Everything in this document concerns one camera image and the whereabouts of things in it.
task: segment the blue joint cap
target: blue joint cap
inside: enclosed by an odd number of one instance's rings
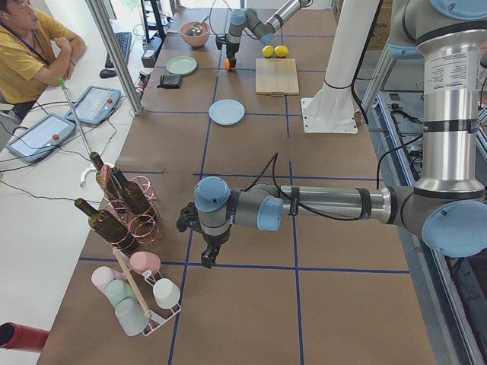
[[[202,212],[217,211],[227,204],[230,189],[216,176],[206,177],[195,187],[195,206]]]
[[[430,0],[434,8],[445,17],[459,21],[478,21],[487,17],[487,2],[485,0]]]
[[[422,59],[423,55],[411,46],[396,46],[395,44],[387,44],[389,54],[393,59]]]
[[[267,196],[259,208],[257,214],[257,228],[259,230],[278,230],[281,226],[282,206],[281,199]]]
[[[267,33],[267,34],[264,34],[261,38],[260,38],[260,42],[264,45],[264,46],[268,46],[269,44],[271,44],[272,40],[274,39],[275,35],[274,33]]]
[[[230,23],[233,25],[242,25],[247,22],[247,16],[242,9],[236,9],[231,12]]]
[[[450,257],[468,257],[487,247],[487,205],[476,200],[451,202],[428,217],[422,239]]]

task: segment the yellow shirt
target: yellow shirt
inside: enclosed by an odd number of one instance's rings
[[[50,62],[54,56],[51,40],[66,37],[70,30],[49,15],[36,10],[39,29],[36,30],[38,44],[35,50]],[[0,26],[0,91],[12,104],[34,101],[46,89],[47,85],[33,77],[46,66],[16,36]]]

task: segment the bowl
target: bowl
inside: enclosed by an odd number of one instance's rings
[[[201,24],[202,32],[198,36],[187,36],[186,32],[194,23],[197,21],[190,21],[189,23],[183,24],[180,28],[181,37],[186,43],[188,43],[192,48],[199,48],[203,46],[210,37],[210,26],[207,23]]]

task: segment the white electronic device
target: white electronic device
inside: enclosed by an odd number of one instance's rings
[[[90,86],[74,105],[79,121],[88,125],[99,125],[112,113],[121,94],[117,89]],[[64,117],[75,121],[71,110]]]
[[[76,129],[76,125],[61,116],[49,113],[27,131],[15,136],[5,147],[27,162],[42,160]]]

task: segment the brown table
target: brown table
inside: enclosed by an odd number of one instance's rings
[[[206,12],[182,10],[171,29]],[[227,11],[213,11],[212,26],[223,33],[228,19]],[[199,264],[201,236],[176,229],[199,179],[218,175],[231,186],[248,186],[275,152],[283,185],[374,188],[377,160],[366,126],[357,135],[307,135],[302,126],[301,98],[322,87],[335,31],[331,11],[301,11],[278,32],[298,65],[295,97],[255,94],[262,45],[248,36],[238,70],[227,72],[215,36],[193,50],[179,35],[167,35],[142,100],[145,111],[116,164],[155,187],[164,236],[148,250],[180,286],[182,312],[148,337],[127,337],[90,282],[95,268],[117,268],[109,246],[91,233],[39,365],[434,363],[395,227],[284,215],[275,233],[233,227],[211,270]],[[174,56],[192,56],[199,67],[181,89],[157,89]],[[211,122],[208,108],[220,99],[239,100],[243,120],[232,127]],[[263,181],[270,182],[269,174]],[[164,314],[151,287],[136,279],[149,306]]]

